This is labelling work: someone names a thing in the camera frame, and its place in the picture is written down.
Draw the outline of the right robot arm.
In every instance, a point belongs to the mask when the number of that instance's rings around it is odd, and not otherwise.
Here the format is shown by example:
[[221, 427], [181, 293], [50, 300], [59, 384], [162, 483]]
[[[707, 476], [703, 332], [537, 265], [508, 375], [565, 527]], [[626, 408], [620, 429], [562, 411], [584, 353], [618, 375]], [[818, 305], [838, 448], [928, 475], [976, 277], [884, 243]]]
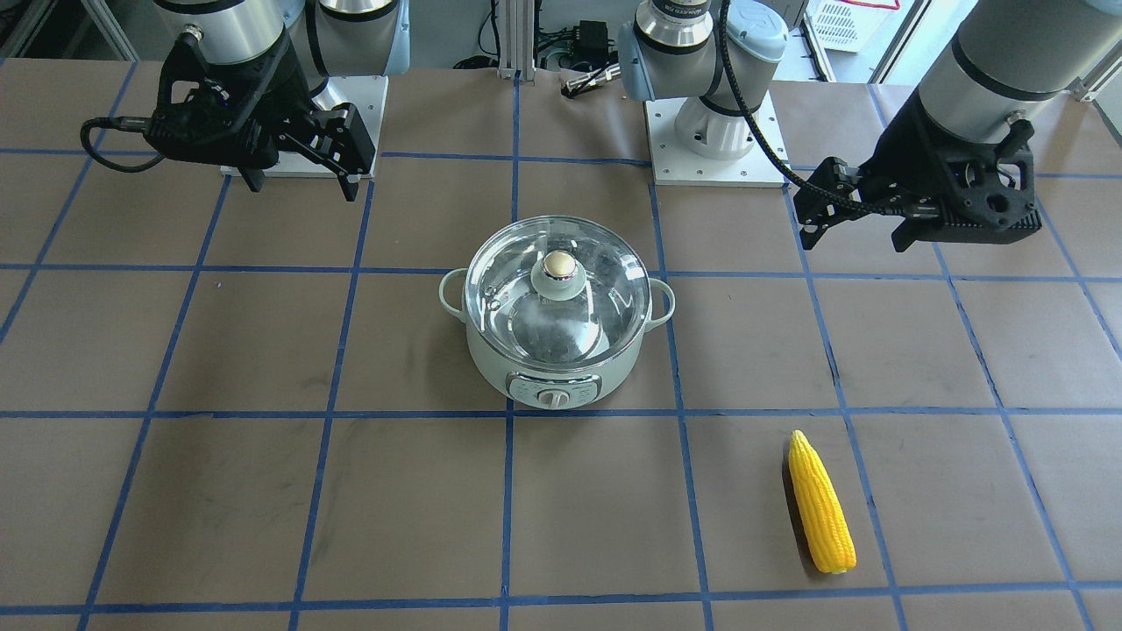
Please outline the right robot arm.
[[160, 1], [177, 33], [142, 132], [171, 161], [334, 177], [375, 173], [388, 80], [410, 67], [406, 1]]

